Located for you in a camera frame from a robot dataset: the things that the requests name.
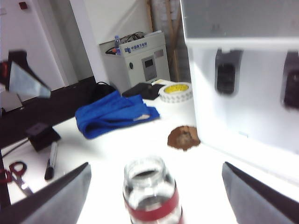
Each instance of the glass jar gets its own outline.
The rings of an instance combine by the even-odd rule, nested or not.
[[[125,167],[123,195],[133,224],[183,223],[175,180],[159,157]]]

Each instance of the roll of tape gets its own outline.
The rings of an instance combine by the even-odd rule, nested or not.
[[[163,86],[159,90],[160,99],[166,103],[180,103],[192,98],[190,83],[175,83]]]

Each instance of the display screen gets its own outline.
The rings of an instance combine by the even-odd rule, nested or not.
[[[144,64],[145,64],[145,67],[146,67],[146,68],[152,66],[152,65],[154,64],[154,63],[153,63],[153,59],[150,59],[150,60],[148,60],[148,61],[145,61]]]

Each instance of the black cable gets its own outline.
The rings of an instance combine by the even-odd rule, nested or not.
[[[120,38],[120,41],[122,41],[122,40],[125,39],[125,38],[126,38],[126,40],[125,40],[123,43],[127,43],[127,42],[129,42],[129,40],[130,40],[131,38],[133,39],[133,41],[135,41],[135,40],[139,40],[139,39],[141,39],[141,38],[144,38],[144,32],[142,32],[142,31],[138,31],[138,32],[133,33],[133,34],[126,35],[126,36]],[[114,53],[114,52],[112,51],[113,48],[115,48],[115,47],[112,47],[112,48],[106,50],[105,54],[116,55],[116,53]]]
[[[7,153],[5,153],[2,158],[4,158],[5,156],[7,156],[8,154],[10,154],[12,151],[14,151],[15,149],[17,149],[18,147],[24,145],[26,142],[29,142],[29,139],[25,140],[24,142],[20,143],[19,145],[17,145],[16,147],[12,148],[11,150],[9,150]]]

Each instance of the jar rim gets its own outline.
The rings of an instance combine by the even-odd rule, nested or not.
[[[125,166],[125,184],[134,187],[150,187],[163,180],[166,174],[164,161],[150,156],[131,161]]]

